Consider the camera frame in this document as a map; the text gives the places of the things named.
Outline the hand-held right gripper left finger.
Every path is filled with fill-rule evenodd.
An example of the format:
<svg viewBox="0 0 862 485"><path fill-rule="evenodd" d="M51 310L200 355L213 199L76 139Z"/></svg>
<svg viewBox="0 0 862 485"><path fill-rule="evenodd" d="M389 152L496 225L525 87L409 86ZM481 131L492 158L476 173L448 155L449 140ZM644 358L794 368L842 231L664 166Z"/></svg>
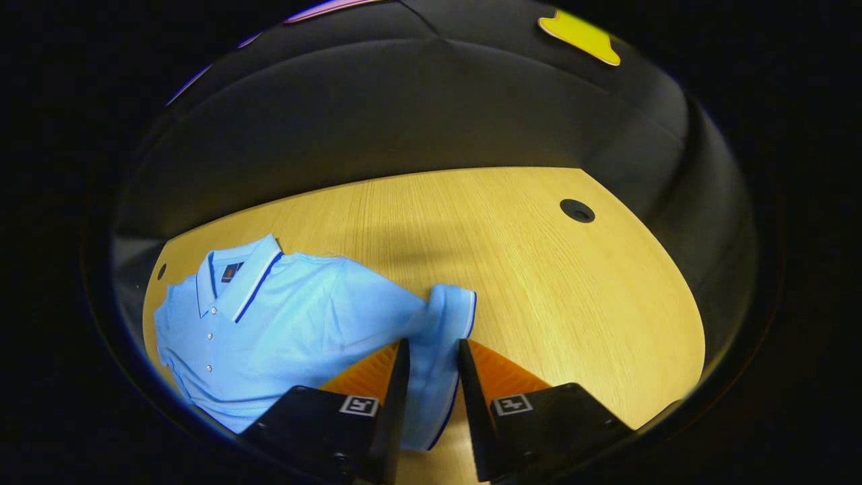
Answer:
<svg viewBox="0 0 862 485"><path fill-rule="evenodd" d="M410 366L409 341L394 341L320 389L292 387L238 441L291 483L393 484Z"/></svg>

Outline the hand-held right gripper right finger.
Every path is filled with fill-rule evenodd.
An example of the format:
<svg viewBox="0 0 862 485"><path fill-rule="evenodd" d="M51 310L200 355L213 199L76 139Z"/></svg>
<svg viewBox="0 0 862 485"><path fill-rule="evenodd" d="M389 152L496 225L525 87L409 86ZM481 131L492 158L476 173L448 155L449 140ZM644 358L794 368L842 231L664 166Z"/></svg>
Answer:
<svg viewBox="0 0 862 485"><path fill-rule="evenodd" d="M579 384L550 385L471 339L458 368L480 482L570 483L634 436Z"/></svg>

